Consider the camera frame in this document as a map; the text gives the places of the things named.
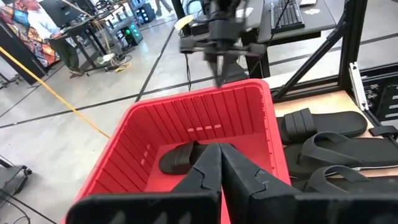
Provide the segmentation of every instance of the black keyboard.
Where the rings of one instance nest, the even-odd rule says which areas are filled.
[[[278,26],[276,26],[287,2],[289,2],[289,4],[280,19]],[[303,27],[305,27],[303,17],[301,16],[300,7],[296,0],[279,0],[278,3],[271,3],[271,34],[300,29]]]

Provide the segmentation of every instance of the red plastic bin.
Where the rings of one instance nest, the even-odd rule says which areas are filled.
[[[163,174],[159,159],[193,140],[231,143],[290,184],[268,84],[245,80],[133,104],[75,200],[91,194],[172,190],[183,175]],[[225,214],[222,222],[228,223]]]

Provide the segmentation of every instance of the concrete floor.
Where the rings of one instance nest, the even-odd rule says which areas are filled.
[[[326,2],[338,20],[344,0]],[[369,1],[362,35],[364,44],[358,59],[361,68],[398,62],[397,11],[395,2]],[[177,32],[172,31],[174,22],[174,16],[164,16],[142,27],[144,40],[130,53],[132,66],[122,72],[97,72],[90,77],[69,79],[68,69],[59,63],[45,78],[46,83],[76,108],[83,107],[81,112],[88,119],[112,134],[124,111],[137,98],[146,100],[188,91],[184,84],[187,82],[185,58],[178,52]],[[170,32],[173,33],[167,42]],[[329,33],[330,30],[317,39],[271,47],[271,74],[296,71]],[[164,45],[164,53],[149,76]],[[201,54],[189,56],[192,81],[197,81],[192,85],[193,90],[213,85],[208,78],[211,73],[201,59]],[[335,49],[309,73],[315,74],[314,77],[337,74],[339,61],[340,50]],[[244,58],[239,63],[246,68]],[[0,98],[0,154],[34,171],[17,197],[58,222],[108,140],[68,112],[43,86],[10,85],[0,90]],[[47,223],[23,209],[32,223]],[[13,223],[20,216],[20,211],[6,205],[0,210],[0,224]]]

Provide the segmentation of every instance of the black slide sandal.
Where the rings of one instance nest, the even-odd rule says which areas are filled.
[[[309,178],[318,168],[343,165],[358,169],[398,166],[398,150],[386,139],[349,139],[333,132],[318,133],[303,144],[284,149],[289,175]]]
[[[208,145],[188,142],[166,152],[159,160],[159,169],[165,174],[187,174]]]
[[[354,111],[311,114],[308,108],[285,114],[283,118],[277,118],[277,122],[284,145],[304,142],[314,134],[324,131],[352,138],[363,134],[368,126],[366,119]]]
[[[326,178],[336,172],[343,178]],[[317,169],[308,180],[293,181],[293,187],[302,192],[323,194],[348,193],[398,193],[398,176],[365,177],[345,166],[329,166]]]

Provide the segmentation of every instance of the person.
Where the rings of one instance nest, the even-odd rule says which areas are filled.
[[[162,16],[162,9],[161,9],[161,6],[160,6],[160,2],[162,2],[164,7],[166,8],[166,10],[168,10],[168,12],[170,14],[173,14],[173,8],[167,3],[166,0],[155,0],[155,2],[156,2],[156,7],[157,7],[157,10],[156,10],[156,13],[155,13],[156,16]]]
[[[39,37],[48,40],[50,46],[58,53],[61,60],[72,74],[70,78],[80,77],[83,73],[79,69],[79,58],[71,38],[54,39],[62,36],[61,29],[55,25],[51,17],[41,8],[37,0],[21,0],[28,12],[28,21]]]

